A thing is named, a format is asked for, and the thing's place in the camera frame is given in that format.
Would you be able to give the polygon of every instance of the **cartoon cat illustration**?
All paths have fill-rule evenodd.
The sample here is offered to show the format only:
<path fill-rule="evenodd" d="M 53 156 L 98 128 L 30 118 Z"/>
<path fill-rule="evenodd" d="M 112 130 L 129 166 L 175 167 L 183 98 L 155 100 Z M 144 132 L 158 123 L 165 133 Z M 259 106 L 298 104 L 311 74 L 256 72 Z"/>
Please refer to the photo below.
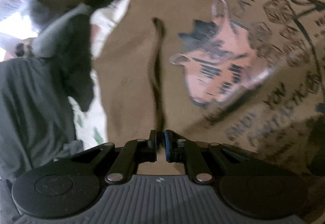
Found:
<path fill-rule="evenodd" d="M 217 14 L 217 3 L 224 6 L 224 14 Z M 266 78 L 266 58 L 259 58 L 259 49 L 249 42 L 244 25 L 230 20 L 228 3 L 214 0 L 212 21 L 194 20 L 192 33 L 180 33 L 185 51 L 170 58 L 174 65 L 185 68 L 186 85 L 195 104 L 206 106 L 212 101 L 225 102 L 240 87 L 251 89 Z M 258 62 L 260 76 L 252 77 L 252 66 Z"/>

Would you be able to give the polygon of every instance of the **metal pin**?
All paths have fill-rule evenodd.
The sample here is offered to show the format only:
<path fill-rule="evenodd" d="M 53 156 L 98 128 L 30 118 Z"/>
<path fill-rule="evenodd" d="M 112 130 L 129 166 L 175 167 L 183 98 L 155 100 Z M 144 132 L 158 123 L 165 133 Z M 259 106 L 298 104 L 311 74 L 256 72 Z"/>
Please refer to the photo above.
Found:
<path fill-rule="evenodd" d="M 121 181 L 122 179 L 123 179 L 123 175 L 119 174 L 119 173 L 110 174 L 107 176 L 107 180 L 109 180 L 111 182 L 118 182 L 118 181 Z"/>
<path fill-rule="evenodd" d="M 201 183 L 206 183 L 212 180 L 212 175 L 210 174 L 206 174 L 206 173 L 202 173 L 202 174 L 198 174 L 196 176 L 196 179 L 201 182 Z"/>

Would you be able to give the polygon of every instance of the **ribbed gray plate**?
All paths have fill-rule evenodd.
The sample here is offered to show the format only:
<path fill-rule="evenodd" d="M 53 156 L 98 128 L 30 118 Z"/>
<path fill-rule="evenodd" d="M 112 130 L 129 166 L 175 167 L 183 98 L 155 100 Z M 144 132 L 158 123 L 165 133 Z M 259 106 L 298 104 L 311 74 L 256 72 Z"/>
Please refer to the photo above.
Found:
<path fill-rule="evenodd" d="M 306 224 L 297 216 L 253 220 L 228 208 L 210 186 L 186 175 L 133 175 L 123 185 L 109 186 L 91 208 L 62 220 L 23 216 L 16 224 Z"/>

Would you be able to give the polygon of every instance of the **person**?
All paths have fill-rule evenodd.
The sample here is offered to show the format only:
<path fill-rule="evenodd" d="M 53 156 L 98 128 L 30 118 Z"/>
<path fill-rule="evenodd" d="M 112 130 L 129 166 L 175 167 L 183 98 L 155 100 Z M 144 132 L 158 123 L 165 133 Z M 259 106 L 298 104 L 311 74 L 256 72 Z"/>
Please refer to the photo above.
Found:
<path fill-rule="evenodd" d="M 88 110 L 94 95 L 89 18 L 112 1 L 80 4 L 32 40 L 31 56 L 0 63 L 1 224 L 20 217 L 11 197 L 17 177 L 53 161 L 76 140 L 68 96 Z"/>

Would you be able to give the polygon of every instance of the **black marker writing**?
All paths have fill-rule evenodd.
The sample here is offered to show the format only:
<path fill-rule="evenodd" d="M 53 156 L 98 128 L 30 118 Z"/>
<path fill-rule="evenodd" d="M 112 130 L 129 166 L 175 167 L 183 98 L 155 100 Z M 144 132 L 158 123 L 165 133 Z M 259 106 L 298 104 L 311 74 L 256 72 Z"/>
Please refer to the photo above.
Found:
<path fill-rule="evenodd" d="M 232 71 L 232 82 L 234 84 L 238 84 L 241 81 L 241 73 L 243 71 L 243 67 L 231 64 L 228 70 Z"/>
<path fill-rule="evenodd" d="M 270 109 L 274 109 L 273 105 L 278 105 L 282 102 L 282 98 L 285 97 L 286 91 L 285 91 L 285 85 L 284 83 L 280 83 L 280 87 L 276 87 L 275 90 L 271 92 L 270 95 L 268 95 L 267 100 L 263 100 L 263 103 L 267 104 Z"/>
<path fill-rule="evenodd" d="M 322 57 L 322 67 L 325 70 L 325 56 Z"/>
<path fill-rule="evenodd" d="M 220 76 L 222 70 L 201 64 L 201 73 L 203 73 L 207 78 L 213 79 L 215 76 Z"/>
<path fill-rule="evenodd" d="M 247 130 L 253 126 L 253 121 L 256 116 L 253 113 L 249 113 L 245 117 L 241 118 L 237 123 L 226 128 L 225 134 L 230 141 L 234 141 L 240 135 L 246 134 Z"/>
<path fill-rule="evenodd" d="M 249 7 L 252 6 L 252 4 L 250 2 L 253 3 L 253 2 L 255 2 L 255 0 L 237 0 L 237 3 L 239 5 L 239 8 L 234 7 L 232 9 L 233 14 L 236 17 L 241 18 L 245 14 L 245 12 L 246 12 L 246 9 L 245 8 L 247 6 L 249 6 Z"/>
<path fill-rule="evenodd" d="M 248 142 L 252 147 L 256 147 L 255 141 L 267 138 L 271 133 L 278 130 L 282 124 L 286 124 L 294 113 L 294 107 L 289 101 L 284 103 L 284 108 L 279 108 L 271 119 L 265 121 L 252 135 L 248 135 Z"/>
<path fill-rule="evenodd" d="M 220 87 L 220 94 L 226 95 L 232 87 L 232 83 L 222 82 Z"/>
<path fill-rule="evenodd" d="M 317 94 L 319 85 L 319 75 L 312 74 L 308 71 L 306 73 L 305 82 L 299 84 L 298 88 L 290 94 L 288 100 L 292 101 L 295 105 L 300 105 L 309 94 Z M 280 83 L 280 86 L 275 88 L 274 91 L 268 95 L 267 100 L 263 100 L 263 103 L 267 104 L 270 109 L 274 109 L 275 106 L 279 105 L 286 96 L 286 87 L 283 83 Z"/>
<path fill-rule="evenodd" d="M 325 25 L 325 15 L 321 16 L 319 19 L 315 20 L 318 27 Z"/>
<path fill-rule="evenodd" d="M 325 29 L 321 30 L 319 33 L 315 33 L 314 37 L 319 38 L 321 35 L 323 35 L 323 36 L 325 35 Z"/>

